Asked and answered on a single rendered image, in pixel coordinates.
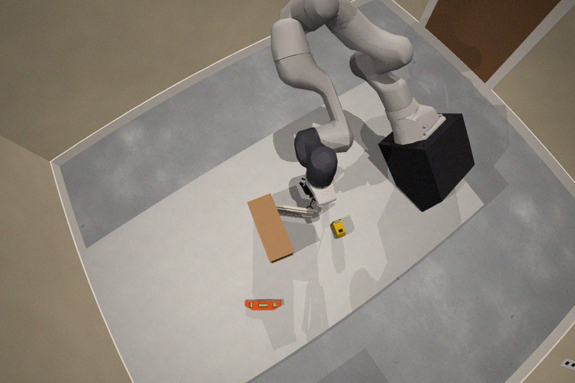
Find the yellow tape measure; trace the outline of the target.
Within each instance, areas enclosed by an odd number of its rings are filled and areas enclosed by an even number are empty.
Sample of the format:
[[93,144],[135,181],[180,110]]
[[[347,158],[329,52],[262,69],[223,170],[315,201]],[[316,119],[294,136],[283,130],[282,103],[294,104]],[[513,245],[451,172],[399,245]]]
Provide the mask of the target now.
[[332,222],[330,226],[336,239],[346,235],[341,219]]

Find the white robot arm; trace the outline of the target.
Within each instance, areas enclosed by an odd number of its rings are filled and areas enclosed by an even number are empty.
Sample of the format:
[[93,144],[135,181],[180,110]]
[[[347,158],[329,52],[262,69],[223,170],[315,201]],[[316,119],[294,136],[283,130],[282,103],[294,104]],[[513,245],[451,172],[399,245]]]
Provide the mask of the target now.
[[407,37],[372,24],[350,0],[289,1],[271,28],[271,50],[282,82],[321,95],[331,119],[299,131],[294,140],[297,159],[306,168],[305,185],[319,206],[337,199],[336,153],[347,152],[354,142],[330,76],[316,64],[305,38],[324,24],[346,47],[357,50],[350,57],[350,69],[377,92],[395,143],[425,140],[446,120],[431,106],[417,103],[405,80],[391,72],[412,61]]

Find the orange spirit level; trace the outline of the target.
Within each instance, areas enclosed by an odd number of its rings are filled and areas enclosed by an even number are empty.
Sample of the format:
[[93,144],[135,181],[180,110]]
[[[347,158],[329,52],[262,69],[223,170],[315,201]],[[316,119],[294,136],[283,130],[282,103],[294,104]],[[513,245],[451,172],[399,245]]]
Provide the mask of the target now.
[[[273,302],[277,302],[277,304],[273,304]],[[267,303],[267,304],[259,304],[259,303]],[[277,307],[275,307],[277,305]],[[250,308],[251,310],[275,310],[281,306],[281,300],[245,300],[245,306]],[[259,306],[267,306],[267,307],[259,307]]]

